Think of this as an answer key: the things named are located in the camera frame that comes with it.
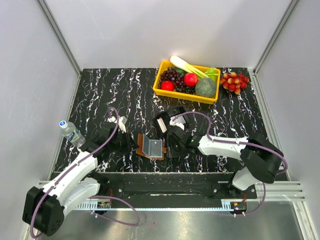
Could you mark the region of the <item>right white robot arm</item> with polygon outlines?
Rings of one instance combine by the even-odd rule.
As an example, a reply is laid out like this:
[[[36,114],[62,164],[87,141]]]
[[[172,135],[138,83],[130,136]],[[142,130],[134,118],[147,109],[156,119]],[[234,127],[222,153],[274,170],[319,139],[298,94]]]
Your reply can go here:
[[[239,198],[256,183],[274,183],[284,158],[280,150],[260,134],[242,138],[192,135],[173,126],[167,131],[166,141],[169,152],[174,156],[195,153],[241,160],[244,168],[232,175],[226,187],[233,198]]]

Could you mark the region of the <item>black card box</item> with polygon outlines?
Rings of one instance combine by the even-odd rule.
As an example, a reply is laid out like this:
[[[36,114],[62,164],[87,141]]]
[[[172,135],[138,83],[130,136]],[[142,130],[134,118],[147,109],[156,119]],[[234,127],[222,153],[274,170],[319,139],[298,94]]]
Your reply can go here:
[[[178,107],[171,108],[167,111],[162,111],[158,113],[152,120],[158,136],[160,138],[166,136],[168,130],[172,127],[170,126],[170,120],[175,121],[176,123],[183,123],[186,129],[186,127],[192,122],[191,118],[188,114],[181,115],[178,117],[178,115],[186,112],[186,108],[180,105]]]

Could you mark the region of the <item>brown leather card holder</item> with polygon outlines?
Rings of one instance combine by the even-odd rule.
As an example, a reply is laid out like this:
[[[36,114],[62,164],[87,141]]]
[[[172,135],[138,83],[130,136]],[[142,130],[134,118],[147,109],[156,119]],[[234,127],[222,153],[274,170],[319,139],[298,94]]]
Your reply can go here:
[[[145,134],[138,134],[136,154],[149,160],[164,160],[167,149],[160,139],[149,139]]]

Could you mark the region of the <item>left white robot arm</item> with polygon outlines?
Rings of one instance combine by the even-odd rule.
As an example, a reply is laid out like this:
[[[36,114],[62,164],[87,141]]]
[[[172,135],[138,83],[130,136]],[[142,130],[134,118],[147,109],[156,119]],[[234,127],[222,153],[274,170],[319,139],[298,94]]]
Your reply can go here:
[[[76,159],[44,186],[32,187],[26,194],[23,222],[41,234],[52,236],[65,217],[90,198],[112,199],[109,179],[96,172],[97,166],[111,152],[130,153],[138,145],[124,123],[108,123],[91,140],[80,146]]]

